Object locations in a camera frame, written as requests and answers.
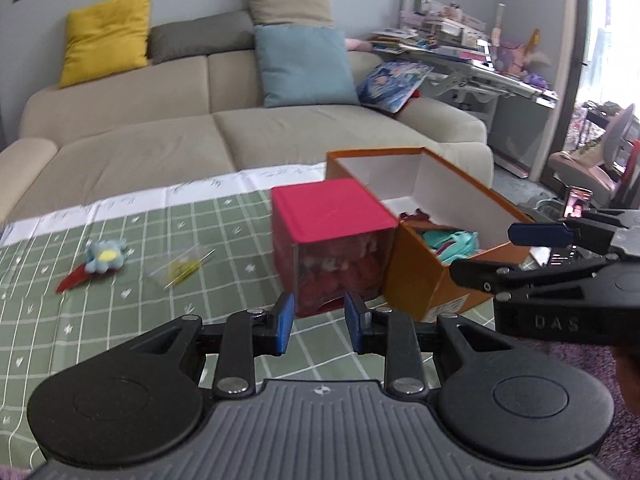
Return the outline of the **green grid tablecloth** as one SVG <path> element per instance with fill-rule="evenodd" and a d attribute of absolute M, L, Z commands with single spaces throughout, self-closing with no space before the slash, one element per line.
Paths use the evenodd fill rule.
<path fill-rule="evenodd" d="M 272 265 L 271 189 L 320 181 L 322 165 L 280 166 L 122 195 L 15 222 L 1 240 L 1 461 L 30 469 L 41 454 L 26 404 L 44 378 L 185 314 L 207 323 L 268 308 L 280 281 Z M 124 266 L 55 289 L 86 263 L 97 240 L 124 240 Z M 180 285 L 162 289 L 149 260 L 192 245 L 216 252 Z"/>

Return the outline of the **clear bag yellow items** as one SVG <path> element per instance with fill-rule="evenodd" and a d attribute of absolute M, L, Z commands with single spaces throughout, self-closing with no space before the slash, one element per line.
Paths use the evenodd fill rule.
<path fill-rule="evenodd" d="M 201 245 L 177 248 L 152 257 L 145 272 L 162 289 L 170 289 L 198 273 L 215 252 L 215 248 Z"/>

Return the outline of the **yellow cushion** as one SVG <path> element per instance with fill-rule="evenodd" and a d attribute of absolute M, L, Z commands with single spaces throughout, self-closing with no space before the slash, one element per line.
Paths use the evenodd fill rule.
<path fill-rule="evenodd" d="M 148 66 L 152 0 L 105 0 L 70 11 L 58 86 L 66 88 Z"/>

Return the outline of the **teal plush pouch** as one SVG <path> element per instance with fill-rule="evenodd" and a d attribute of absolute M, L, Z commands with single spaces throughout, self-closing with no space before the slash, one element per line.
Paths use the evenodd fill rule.
<path fill-rule="evenodd" d="M 480 251 L 477 232 L 429 230 L 421 237 L 442 264 L 472 257 Z"/>

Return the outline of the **grey pink desk chair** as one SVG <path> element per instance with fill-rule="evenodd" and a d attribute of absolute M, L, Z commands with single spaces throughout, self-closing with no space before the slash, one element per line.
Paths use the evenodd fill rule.
<path fill-rule="evenodd" d="M 610 206 L 622 192 L 623 178 L 614 181 L 608 174 L 614 169 L 624 135 L 634 122 L 634 104 L 621 110 L 605 128 L 598 140 L 572 152 L 555 152 L 548 158 L 548 166 L 567 188 L 577 186 L 591 192 L 597 206 Z"/>

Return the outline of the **small blue plush toy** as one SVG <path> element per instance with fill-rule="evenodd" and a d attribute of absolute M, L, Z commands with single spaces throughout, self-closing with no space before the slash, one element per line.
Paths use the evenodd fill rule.
<path fill-rule="evenodd" d="M 85 271 L 89 274 L 117 272 L 125 264 L 127 244 L 124 240 L 97 240 L 86 248 Z"/>

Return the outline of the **red lidded clear box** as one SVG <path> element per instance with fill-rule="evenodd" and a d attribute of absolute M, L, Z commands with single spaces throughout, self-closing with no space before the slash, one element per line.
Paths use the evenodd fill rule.
<path fill-rule="evenodd" d="M 381 293 L 398 220 L 358 181 L 281 185 L 270 198 L 273 264 L 298 318 Z"/>

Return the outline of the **beige fabric sofa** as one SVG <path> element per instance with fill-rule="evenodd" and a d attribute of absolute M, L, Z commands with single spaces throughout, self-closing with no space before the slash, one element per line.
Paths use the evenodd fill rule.
<path fill-rule="evenodd" d="M 360 105 L 269 108 L 252 50 L 189 56 L 33 94 L 1 154 L 1 217 L 394 146 L 423 146 L 491 184 L 485 125 L 451 105 L 424 96 L 395 116 Z"/>

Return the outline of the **grey knitted cushion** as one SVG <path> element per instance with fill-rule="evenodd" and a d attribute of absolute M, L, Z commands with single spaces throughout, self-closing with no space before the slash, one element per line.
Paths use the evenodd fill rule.
<path fill-rule="evenodd" d="M 253 49 L 254 24 L 250 14 L 241 10 L 152 27 L 148 58 L 153 64 L 160 64 Z"/>

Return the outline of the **dark red cloth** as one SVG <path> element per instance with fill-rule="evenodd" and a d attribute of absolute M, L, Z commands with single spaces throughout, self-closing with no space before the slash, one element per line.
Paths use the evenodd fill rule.
<path fill-rule="evenodd" d="M 66 290 L 70 290 L 84 284 L 86 281 L 89 281 L 90 278 L 92 278 L 92 274 L 86 270 L 86 266 L 84 264 L 81 264 L 70 272 L 66 278 L 62 279 L 62 282 L 58 284 L 55 292 L 57 294 L 62 294 L 63 292 L 66 292 Z"/>

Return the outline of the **purple fluffy rug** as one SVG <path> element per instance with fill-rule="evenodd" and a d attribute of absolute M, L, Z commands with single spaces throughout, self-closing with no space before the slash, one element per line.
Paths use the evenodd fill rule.
<path fill-rule="evenodd" d="M 600 347 L 536 344 L 463 316 L 439 318 L 447 347 L 438 412 L 451 434 L 484 460 L 538 479 L 611 479 L 639 429 L 613 386 Z"/>

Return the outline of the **blue anime print cushion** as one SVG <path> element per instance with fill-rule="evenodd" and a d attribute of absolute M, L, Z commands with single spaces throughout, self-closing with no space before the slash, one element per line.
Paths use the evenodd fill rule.
<path fill-rule="evenodd" d="M 419 62 L 385 62 L 358 84 L 360 104 L 396 114 L 432 71 L 432 66 Z"/>

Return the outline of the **light blue cushion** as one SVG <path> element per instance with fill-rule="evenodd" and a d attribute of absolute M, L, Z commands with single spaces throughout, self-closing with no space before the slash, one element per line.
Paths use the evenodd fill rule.
<path fill-rule="evenodd" d="M 339 30 L 257 25 L 254 37 L 265 107 L 359 103 Z"/>

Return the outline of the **beige cushion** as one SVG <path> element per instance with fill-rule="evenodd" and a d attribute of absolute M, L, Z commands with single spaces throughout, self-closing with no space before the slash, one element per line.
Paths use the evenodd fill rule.
<path fill-rule="evenodd" d="M 332 27 L 330 0 L 246 0 L 255 25 Z"/>

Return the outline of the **cluttered white desk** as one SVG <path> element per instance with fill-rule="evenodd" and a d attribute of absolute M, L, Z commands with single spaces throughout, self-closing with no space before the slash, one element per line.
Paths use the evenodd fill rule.
<path fill-rule="evenodd" d="M 369 42 L 378 53 L 431 65 L 424 96 L 464 110 L 491 129 L 499 104 L 506 100 L 531 102 L 544 110 L 554 110 L 559 101 L 545 81 L 536 81 L 526 70 L 530 64 L 549 63 L 536 50 L 538 30 L 505 61 L 499 60 L 506 53 L 500 44 L 504 10 L 500 3 L 496 27 L 486 32 L 484 22 L 455 2 L 399 0 L 397 26 L 372 32 Z"/>

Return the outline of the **orange cardboard box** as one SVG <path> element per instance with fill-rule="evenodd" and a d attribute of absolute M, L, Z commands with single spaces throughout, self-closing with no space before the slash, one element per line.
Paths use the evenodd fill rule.
<path fill-rule="evenodd" d="M 480 181 L 427 148 L 365 148 L 326 154 L 328 179 L 359 181 L 392 214 L 420 210 L 439 226 L 478 234 L 478 261 L 518 266 L 527 247 L 509 242 L 508 229 L 526 222 L 521 211 Z M 410 226 L 395 234 L 382 295 L 388 305 L 417 321 L 433 322 L 442 313 L 461 313 L 489 299 L 487 292 L 459 287 L 448 266 Z"/>

